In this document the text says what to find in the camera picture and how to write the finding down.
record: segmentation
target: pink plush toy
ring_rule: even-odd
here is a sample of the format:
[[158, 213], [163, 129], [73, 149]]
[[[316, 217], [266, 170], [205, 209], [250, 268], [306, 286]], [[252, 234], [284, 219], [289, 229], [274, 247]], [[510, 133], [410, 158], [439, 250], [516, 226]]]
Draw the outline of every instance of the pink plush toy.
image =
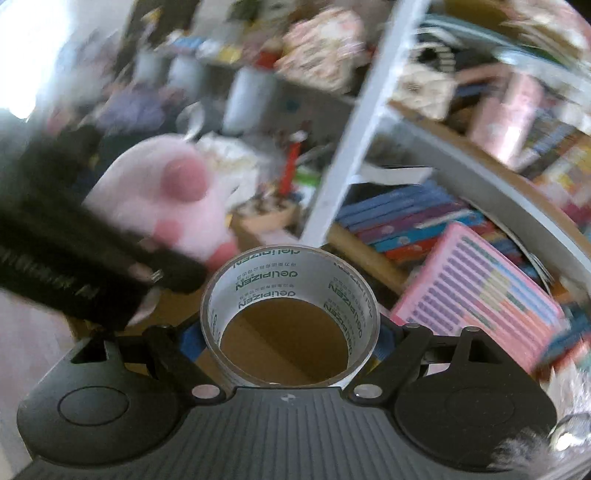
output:
[[152, 238], [215, 271], [239, 253], [226, 226], [224, 196], [193, 144], [162, 135], [117, 158], [84, 205], [120, 230]]

